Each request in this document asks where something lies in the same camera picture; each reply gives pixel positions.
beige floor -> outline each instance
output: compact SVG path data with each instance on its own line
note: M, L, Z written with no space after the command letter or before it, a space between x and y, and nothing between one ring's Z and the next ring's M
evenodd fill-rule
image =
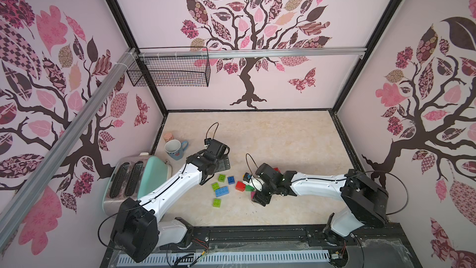
M203 149L205 133L219 122L215 139L230 147L231 169L227 176L241 180L248 171L245 154L250 153L258 166L267 163L283 173L295 170L314 175L347 173L352 164L327 111L294 112L206 112L170 113L164 133L171 132L178 140L188 140L185 157L179 161L164 152L160 139L156 155L172 164L175 174L185 158ZM317 196L281 197L273 195L263 207L251 202L250 192L237 191L221 197L221 207L212 207L217 182L216 174L203 186L185 193L164 215L163 220L182 217L194 226L290 225L324 224L332 212L344 207L343 202Z

black wire basket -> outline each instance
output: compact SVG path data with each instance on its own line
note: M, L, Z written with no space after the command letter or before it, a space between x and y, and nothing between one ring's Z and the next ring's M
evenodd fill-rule
M202 47L186 47L193 52L187 52L189 56L180 56L175 52L159 52L141 55L139 59L149 71L155 86L205 86L210 81L210 60L208 50ZM133 86L147 86L146 79L136 62L127 70Z

blue lego brick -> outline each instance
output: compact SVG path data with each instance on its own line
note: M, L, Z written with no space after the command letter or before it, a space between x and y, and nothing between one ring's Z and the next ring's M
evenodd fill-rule
M217 197L221 197L221 196L227 195L229 193L230 192L228 190L228 187L223 187L223 188L219 188L219 189L215 190L215 195Z

pink butterfly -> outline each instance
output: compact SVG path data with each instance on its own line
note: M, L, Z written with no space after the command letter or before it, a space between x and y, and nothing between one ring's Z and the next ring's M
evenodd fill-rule
M291 85L296 86L296 89L302 93L302 90L306 88L306 85L316 87L316 85L314 85L314 83L316 82L316 79L313 78L313 76L315 75L316 75L316 68L313 68L306 74L306 76L304 77L304 80L292 79L292 80L289 80L288 82Z

green lego brick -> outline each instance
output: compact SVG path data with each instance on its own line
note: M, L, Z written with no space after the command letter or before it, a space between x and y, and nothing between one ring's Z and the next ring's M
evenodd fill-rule
M213 207L220 208L221 205L221 199L214 199L213 200Z

